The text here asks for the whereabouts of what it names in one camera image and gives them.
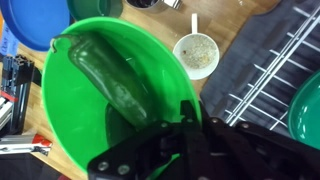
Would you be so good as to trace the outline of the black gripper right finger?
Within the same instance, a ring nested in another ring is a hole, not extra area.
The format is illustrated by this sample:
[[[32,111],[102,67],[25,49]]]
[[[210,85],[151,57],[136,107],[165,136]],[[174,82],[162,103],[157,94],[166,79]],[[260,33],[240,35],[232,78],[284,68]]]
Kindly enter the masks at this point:
[[[320,151],[261,126],[231,127],[217,117],[196,119],[181,103],[187,176],[195,180],[320,180]]]

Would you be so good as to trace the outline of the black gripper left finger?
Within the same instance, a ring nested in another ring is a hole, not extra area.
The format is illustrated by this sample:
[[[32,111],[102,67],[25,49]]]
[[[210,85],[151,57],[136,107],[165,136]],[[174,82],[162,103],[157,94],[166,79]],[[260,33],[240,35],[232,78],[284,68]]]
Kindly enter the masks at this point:
[[[181,123],[156,122],[93,158],[89,180],[182,180]]]

